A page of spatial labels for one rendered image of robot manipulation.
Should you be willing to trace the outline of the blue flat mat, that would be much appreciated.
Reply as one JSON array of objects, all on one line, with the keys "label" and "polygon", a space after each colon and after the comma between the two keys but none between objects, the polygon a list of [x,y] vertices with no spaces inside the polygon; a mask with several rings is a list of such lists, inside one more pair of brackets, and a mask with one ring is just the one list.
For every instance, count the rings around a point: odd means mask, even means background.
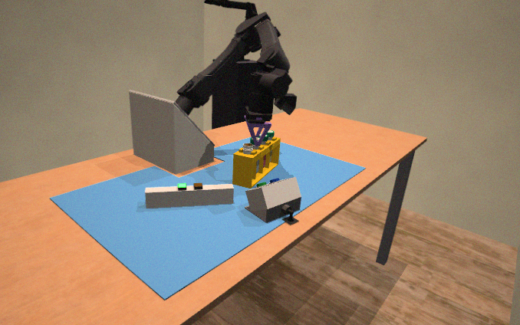
[{"label": "blue flat mat", "polygon": [[[214,148],[224,162],[177,177],[156,166],[50,197],[86,233],[164,300],[280,225],[245,209],[249,188],[232,184],[233,154],[250,138]],[[296,177],[295,217],[366,168],[280,142],[278,165],[257,184]],[[146,208],[146,188],[232,184],[233,204]],[[255,184],[252,189],[257,187]]]}]

